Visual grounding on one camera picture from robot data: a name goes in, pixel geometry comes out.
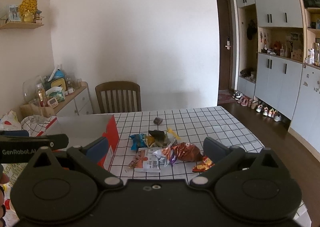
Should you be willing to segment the person left hand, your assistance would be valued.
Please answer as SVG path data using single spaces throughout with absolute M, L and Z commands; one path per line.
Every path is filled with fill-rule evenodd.
M 1 204 L 1 226 L 4 226 L 3 217 L 6 213 L 5 209 L 5 197 L 3 185 L 9 182 L 9 177 L 3 172 L 3 166 L 1 165 L 1 191 L 0 191 L 0 204 Z

